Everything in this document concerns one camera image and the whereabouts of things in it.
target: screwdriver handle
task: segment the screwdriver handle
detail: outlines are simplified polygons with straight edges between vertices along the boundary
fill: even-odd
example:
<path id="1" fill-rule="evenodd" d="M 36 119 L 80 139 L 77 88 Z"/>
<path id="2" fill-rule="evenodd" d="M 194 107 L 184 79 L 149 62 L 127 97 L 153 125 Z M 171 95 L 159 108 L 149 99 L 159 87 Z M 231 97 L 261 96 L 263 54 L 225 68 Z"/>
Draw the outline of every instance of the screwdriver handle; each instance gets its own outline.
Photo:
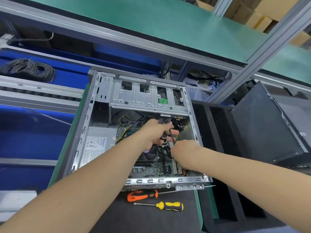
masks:
<path id="1" fill-rule="evenodd" d="M 146 191 L 138 190 L 138 191 L 130 192 L 127 195 L 127 201 L 130 203 L 133 203 L 133 202 L 144 200 L 147 198 L 157 198 L 157 197 L 158 197 L 157 190 L 146 190 Z"/>
<path id="2" fill-rule="evenodd" d="M 181 202 L 175 202 L 175 203 L 170 203 L 170 202 L 165 202 L 163 203 L 162 201 L 158 204 L 156 204 L 156 207 L 159 209 L 165 209 L 165 210 L 174 210 L 174 211 L 183 211 L 184 210 L 184 205 Z"/>

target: power supply label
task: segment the power supply label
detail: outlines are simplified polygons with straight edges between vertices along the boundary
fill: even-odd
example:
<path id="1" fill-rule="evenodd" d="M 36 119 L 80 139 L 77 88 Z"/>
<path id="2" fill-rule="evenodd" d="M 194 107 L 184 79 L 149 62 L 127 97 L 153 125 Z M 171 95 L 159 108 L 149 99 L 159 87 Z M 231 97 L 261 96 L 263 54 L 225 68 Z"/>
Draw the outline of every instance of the power supply label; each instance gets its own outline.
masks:
<path id="1" fill-rule="evenodd" d="M 79 167 L 83 167 L 105 151 L 106 139 L 106 137 L 86 137 L 82 160 Z"/>

